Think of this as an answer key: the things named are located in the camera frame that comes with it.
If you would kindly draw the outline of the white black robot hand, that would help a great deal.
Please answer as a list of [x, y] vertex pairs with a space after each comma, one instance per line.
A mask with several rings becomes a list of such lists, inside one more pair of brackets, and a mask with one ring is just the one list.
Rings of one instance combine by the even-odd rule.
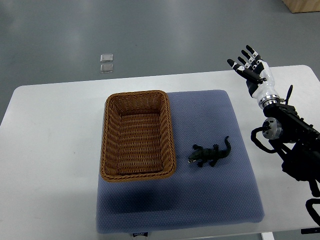
[[228, 59], [227, 63], [246, 80], [249, 95], [257, 100], [261, 109], [279, 103], [280, 96], [275, 90], [275, 79], [268, 63], [251, 46], [245, 48], [241, 51], [243, 56], [237, 58], [238, 61]]

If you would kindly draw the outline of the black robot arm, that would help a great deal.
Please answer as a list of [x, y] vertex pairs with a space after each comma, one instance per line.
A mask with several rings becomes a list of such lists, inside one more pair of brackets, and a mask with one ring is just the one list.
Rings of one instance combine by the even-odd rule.
[[277, 153], [283, 172], [309, 183], [314, 198], [307, 200], [305, 207], [319, 225], [320, 214], [314, 205], [320, 204], [320, 133], [299, 117], [294, 106], [271, 100], [262, 108], [267, 119], [251, 131], [251, 141], [266, 153]]

